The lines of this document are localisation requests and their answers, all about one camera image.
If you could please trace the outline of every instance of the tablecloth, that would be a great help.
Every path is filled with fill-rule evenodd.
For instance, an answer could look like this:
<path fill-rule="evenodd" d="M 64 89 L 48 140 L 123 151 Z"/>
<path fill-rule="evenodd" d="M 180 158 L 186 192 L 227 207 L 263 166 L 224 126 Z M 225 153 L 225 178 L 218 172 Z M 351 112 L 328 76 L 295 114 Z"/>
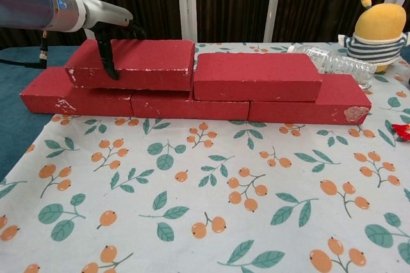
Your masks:
<path fill-rule="evenodd" d="M 410 272 L 406 66 L 360 126 L 55 115 L 0 183 L 0 272 Z"/>

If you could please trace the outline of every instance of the red brick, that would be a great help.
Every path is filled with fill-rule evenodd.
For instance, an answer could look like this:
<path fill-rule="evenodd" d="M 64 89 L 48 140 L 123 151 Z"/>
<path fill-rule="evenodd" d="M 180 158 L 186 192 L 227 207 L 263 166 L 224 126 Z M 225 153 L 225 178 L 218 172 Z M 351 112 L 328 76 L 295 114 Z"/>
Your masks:
<path fill-rule="evenodd" d="M 132 93 L 132 90 L 75 88 L 63 67 L 49 67 L 20 96 L 33 113 L 132 116 Z"/>
<path fill-rule="evenodd" d="M 191 92 L 135 91 L 135 117 L 168 119 L 247 120 L 249 102 L 197 101 Z"/>
<path fill-rule="evenodd" d="M 300 124 L 361 124 L 372 107 L 350 75 L 324 74 L 316 102 L 251 102 L 249 120 Z M 359 111 L 363 116 L 353 118 Z"/>
<path fill-rule="evenodd" d="M 65 64 L 75 87 L 190 90 L 194 43 L 187 40 L 112 40 L 120 79 L 111 79 L 101 63 L 97 42 L 86 40 Z"/>
<path fill-rule="evenodd" d="M 305 54 L 200 54 L 195 98 L 205 101 L 314 101 L 321 75 Z"/>

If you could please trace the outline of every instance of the green leaf print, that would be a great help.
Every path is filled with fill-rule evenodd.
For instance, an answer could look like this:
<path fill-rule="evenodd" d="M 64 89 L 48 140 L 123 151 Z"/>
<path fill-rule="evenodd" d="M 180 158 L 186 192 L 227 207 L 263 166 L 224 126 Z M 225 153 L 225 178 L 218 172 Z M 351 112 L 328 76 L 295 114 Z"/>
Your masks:
<path fill-rule="evenodd" d="M 167 223 L 158 223 L 156 234 L 158 238 L 165 242 L 174 241 L 174 230 Z"/>
<path fill-rule="evenodd" d="M 380 225 L 367 225 L 365 228 L 365 233 L 370 241 L 372 241 L 374 244 L 377 244 L 378 246 L 385 248 L 393 246 L 393 236 L 386 228 Z"/>
<path fill-rule="evenodd" d="M 386 213 L 384 215 L 384 219 L 386 219 L 386 222 L 389 225 L 392 225 L 392 226 L 395 226 L 395 227 L 399 227 L 402 224 L 399 217 L 397 215 L 395 215 L 394 213 Z"/>
<path fill-rule="evenodd" d="M 157 197 L 155 197 L 154 202 L 152 204 L 152 208 L 154 210 L 159 210 L 162 207 L 164 207 L 164 205 L 166 205 L 167 203 L 167 191 L 164 191 L 160 194 L 158 194 Z"/>
<path fill-rule="evenodd" d="M 74 222 L 71 220 L 62 220 L 55 225 L 51 231 L 51 238 L 54 241 L 63 241 L 65 240 L 74 230 Z"/>
<path fill-rule="evenodd" d="M 253 259 L 252 264 L 258 268 L 270 268 L 280 262 L 284 256 L 283 252 L 268 251 Z"/>
<path fill-rule="evenodd" d="M 63 206 L 61 204 L 49 204 L 42 208 L 38 214 L 38 220 L 43 224 L 52 224 L 63 214 Z"/>
<path fill-rule="evenodd" d="M 239 260 L 240 258 L 244 257 L 246 253 L 249 252 L 249 249 L 252 247 L 253 243 L 253 240 L 247 240 L 238 245 L 236 249 L 232 252 L 232 255 L 231 257 L 229 257 L 227 263 L 234 263 L 236 260 Z"/>

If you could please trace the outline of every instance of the stuffed toy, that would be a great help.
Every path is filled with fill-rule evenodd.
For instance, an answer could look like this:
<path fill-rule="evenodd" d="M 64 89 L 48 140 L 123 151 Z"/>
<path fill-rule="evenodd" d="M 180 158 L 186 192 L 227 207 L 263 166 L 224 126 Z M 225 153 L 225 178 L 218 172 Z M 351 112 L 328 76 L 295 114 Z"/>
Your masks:
<path fill-rule="evenodd" d="M 366 8 L 356 22 L 353 37 L 338 35 L 347 56 L 374 63 L 376 72 L 401 59 L 400 50 L 410 44 L 409 33 L 403 33 L 406 11 L 397 4 L 372 6 L 372 0 L 361 0 Z"/>

